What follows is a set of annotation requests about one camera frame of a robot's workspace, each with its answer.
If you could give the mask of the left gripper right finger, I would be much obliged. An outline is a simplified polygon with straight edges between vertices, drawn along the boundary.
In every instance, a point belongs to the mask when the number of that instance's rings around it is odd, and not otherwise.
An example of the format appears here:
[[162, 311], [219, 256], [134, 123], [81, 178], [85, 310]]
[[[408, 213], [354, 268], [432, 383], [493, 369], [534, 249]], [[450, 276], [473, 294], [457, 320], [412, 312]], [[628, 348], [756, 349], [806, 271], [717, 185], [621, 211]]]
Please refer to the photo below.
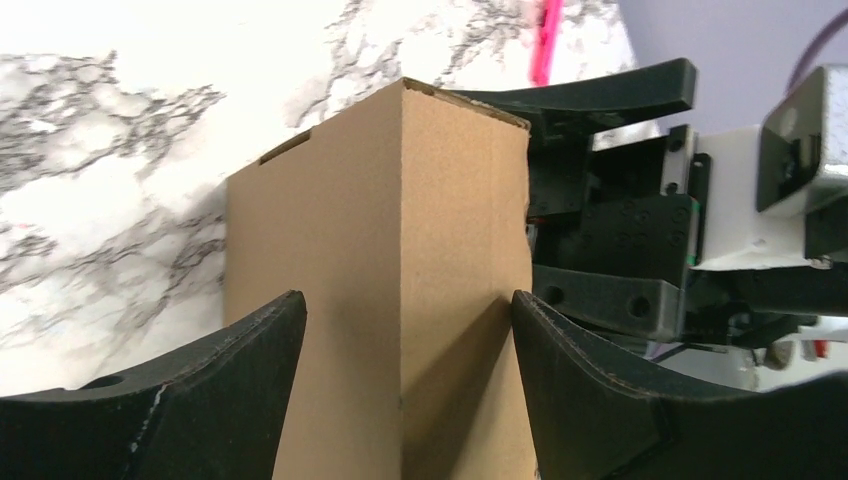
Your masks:
[[843, 479], [847, 376], [754, 393], [645, 360], [518, 291], [512, 328], [545, 479]]

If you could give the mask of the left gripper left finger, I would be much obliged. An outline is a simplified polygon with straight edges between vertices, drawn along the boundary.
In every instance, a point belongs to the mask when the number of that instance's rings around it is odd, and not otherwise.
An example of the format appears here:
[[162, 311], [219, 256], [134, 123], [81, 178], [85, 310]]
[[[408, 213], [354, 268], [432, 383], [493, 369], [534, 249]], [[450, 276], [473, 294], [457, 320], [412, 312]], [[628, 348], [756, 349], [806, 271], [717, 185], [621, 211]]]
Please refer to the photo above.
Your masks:
[[5, 479], [269, 479], [307, 320], [287, 292], [77, 390], [1, 401]]

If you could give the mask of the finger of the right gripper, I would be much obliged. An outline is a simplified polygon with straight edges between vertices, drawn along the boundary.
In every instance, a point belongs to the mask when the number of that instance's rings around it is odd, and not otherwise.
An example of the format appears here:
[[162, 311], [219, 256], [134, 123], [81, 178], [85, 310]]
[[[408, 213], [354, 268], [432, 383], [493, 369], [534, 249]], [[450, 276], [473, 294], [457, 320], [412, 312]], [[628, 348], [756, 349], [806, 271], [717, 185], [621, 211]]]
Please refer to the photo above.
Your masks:
[[683, 330], [681, 290], [657, 279], [532, 267], [533, 294], [571, 319], [618, 334], [672, 342]]
[[523, 118], [537, 136], [590, 135], [690, 110], [698, 70], [678, 58], [603, 77], [458, 95]]

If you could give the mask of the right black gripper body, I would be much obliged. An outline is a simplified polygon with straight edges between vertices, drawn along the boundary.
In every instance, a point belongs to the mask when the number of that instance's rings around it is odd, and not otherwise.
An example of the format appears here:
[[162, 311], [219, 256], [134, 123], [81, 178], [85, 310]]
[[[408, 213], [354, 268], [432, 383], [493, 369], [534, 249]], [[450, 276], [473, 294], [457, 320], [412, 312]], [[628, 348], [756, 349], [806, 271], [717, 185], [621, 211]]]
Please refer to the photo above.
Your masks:
[[533, 262], [684, 288], [700, 260], [712, 160], [689, 125], [590, 153], [563, 185], [533, 187]]

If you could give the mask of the brown cardboard box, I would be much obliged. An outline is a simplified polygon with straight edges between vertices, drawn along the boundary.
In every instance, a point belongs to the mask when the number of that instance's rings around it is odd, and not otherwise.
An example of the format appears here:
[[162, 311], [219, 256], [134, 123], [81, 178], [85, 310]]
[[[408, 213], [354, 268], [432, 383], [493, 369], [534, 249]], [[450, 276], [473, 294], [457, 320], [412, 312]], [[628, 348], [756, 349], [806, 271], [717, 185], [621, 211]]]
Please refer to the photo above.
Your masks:
[[226, 183], [224, 311], [308, 320], [278, 479], [531, 479], [529, 124], [404, 78]]

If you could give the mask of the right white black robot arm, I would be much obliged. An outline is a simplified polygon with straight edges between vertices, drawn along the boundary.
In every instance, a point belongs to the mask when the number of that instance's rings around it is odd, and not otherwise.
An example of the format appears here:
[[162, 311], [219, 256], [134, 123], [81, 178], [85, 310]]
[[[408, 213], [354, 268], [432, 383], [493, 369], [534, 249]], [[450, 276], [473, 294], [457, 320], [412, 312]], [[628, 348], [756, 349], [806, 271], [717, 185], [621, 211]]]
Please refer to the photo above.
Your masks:
[[761, 348], [847, 312], [847, 70], [816, 68], [759, 125], [594, 150], [692, 107], [676, 59], [467, 97], [530, 124], [533, 292], [605, 335]]

